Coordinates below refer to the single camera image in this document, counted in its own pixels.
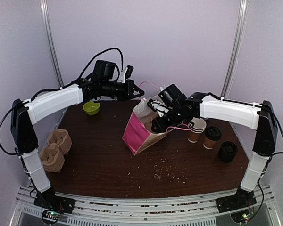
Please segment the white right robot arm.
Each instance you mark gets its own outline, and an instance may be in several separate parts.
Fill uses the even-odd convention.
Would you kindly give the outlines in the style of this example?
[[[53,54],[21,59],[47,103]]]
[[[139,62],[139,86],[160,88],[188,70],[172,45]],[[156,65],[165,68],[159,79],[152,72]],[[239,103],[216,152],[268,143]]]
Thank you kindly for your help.
[[[278,126],[274,107],[270,101],[242,102],[218,97],[212,93],[195,92],[187,97],[171,84],[158,94],[158,100],[149,100],[148,107],[157,112],[153,131],[167,132],[184,120],[194,118],[229,122],[249,163],[232,203],[242,208],[250,201],[250,193],[266,171],[266,165],[276,149]]]

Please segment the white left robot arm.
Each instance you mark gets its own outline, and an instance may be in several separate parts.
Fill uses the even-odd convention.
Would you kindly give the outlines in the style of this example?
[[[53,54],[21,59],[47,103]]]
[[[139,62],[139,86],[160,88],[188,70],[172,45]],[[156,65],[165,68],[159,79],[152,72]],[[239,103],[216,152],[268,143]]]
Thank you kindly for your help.
[[[114,80],[112,77],[115,67],[113,62],[98,60],[93,72],[86,78],[77,78],[61,88],[43,89],[30,99],[17,99],[13,102],[11,134],[27,174],[36,190],[41,193],[39,199],[48,209],[57,207],[58,198],[48,191],[51,183],[39,157],[39,141],[34,125],[60,110],[99,97],[127,101],[143,96],[144,91],[131,79],[134,67],[128,65],[120,72],[118,79]]]

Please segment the black cup lid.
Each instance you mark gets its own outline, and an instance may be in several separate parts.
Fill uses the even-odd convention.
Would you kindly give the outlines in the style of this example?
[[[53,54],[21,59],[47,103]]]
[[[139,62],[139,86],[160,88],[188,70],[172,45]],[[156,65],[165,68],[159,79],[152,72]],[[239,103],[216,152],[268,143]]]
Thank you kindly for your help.
[[[210,126],[205,129],[205,136],[212,141],[218,141],[222,137],[222,132],[218,127]]]

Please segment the stack of pulp cup carriers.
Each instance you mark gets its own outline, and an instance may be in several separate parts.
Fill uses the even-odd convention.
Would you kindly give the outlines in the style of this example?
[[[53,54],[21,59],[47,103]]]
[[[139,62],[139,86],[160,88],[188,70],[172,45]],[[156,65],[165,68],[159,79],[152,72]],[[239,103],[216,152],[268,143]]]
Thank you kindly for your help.
[[[72,140],[67,130],[54,130],[47,140],[47,145],[41,150],[40,159],[46,172],[60,173],[68,155]]]

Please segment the stack of brown paper cups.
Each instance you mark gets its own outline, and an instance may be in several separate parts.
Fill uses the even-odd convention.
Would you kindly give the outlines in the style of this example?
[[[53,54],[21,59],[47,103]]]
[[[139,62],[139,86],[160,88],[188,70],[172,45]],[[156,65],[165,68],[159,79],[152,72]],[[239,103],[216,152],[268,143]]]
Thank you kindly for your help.
[[[202,118],[193,118],[188,123],[188,134],[187,139],[191,143],[197,143],[200,135],[205,131],[206,129],[206,121]]]

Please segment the white pink paper bag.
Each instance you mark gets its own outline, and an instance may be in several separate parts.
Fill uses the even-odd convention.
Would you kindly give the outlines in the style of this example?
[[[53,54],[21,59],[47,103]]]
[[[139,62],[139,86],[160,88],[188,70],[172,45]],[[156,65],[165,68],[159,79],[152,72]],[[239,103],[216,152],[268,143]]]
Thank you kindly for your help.
[[[182,124],[181,123],[175,127],[169,127],[167,132],[164,133],[153,132],[151,130],[152,120],[156,118],[158,114],[147,106],[147,102],[150,99],[160,100],[158,94],[151,98],[141,99],[141,101],[134,107],[122,137],[134,156],[154,145],[156,142],[166,137],[166,135],[174,130],[175,127]]]

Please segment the single brown paper cup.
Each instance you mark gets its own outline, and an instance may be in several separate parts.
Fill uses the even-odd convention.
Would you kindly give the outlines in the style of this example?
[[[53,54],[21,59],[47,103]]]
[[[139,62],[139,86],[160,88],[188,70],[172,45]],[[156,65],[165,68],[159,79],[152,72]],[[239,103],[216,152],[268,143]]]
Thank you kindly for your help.
[[[216,142],[217,142],[217,141],[212,141],[212,140],[208,139],[208,138],[205,136],[205,138],[204,138],[204,140],[203,140],[203,146],[204,146],[206,149],[211,150],[211,149],[214,148]]]

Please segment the stack of black cup lids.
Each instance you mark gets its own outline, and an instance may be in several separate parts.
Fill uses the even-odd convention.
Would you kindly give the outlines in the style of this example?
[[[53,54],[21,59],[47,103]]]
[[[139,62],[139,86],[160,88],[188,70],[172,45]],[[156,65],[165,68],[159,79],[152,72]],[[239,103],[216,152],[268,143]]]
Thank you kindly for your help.
[[[225,141],[220,146],[220,149],[218,151],[218,158],[224,163],[230,163],[234,160],[237,152],[238,148],[236,144],[230,141]]]

